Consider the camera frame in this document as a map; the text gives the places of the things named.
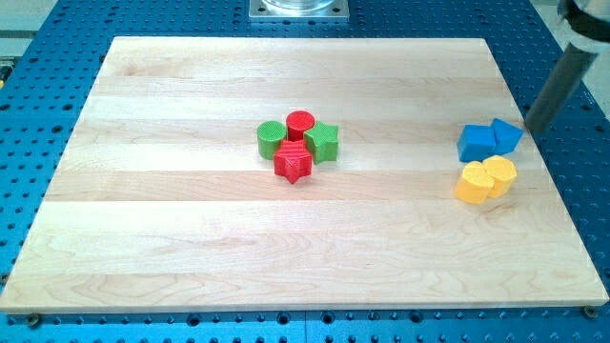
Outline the robot arm end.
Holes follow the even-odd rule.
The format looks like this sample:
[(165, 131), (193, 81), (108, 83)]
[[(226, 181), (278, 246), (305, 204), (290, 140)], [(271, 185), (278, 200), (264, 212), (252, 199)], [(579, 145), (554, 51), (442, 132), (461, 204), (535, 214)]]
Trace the robot arm end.
[(570, 27), (575, 48), (590, 53), (609, 49), (609, 0), (559, 0), (558, 15)]

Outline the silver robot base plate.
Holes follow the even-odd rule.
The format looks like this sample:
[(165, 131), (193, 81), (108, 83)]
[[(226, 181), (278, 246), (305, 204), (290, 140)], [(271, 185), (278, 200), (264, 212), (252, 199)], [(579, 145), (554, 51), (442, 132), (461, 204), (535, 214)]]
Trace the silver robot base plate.
[(348, 20), (348, 0), (248, 0), (252, 21)]

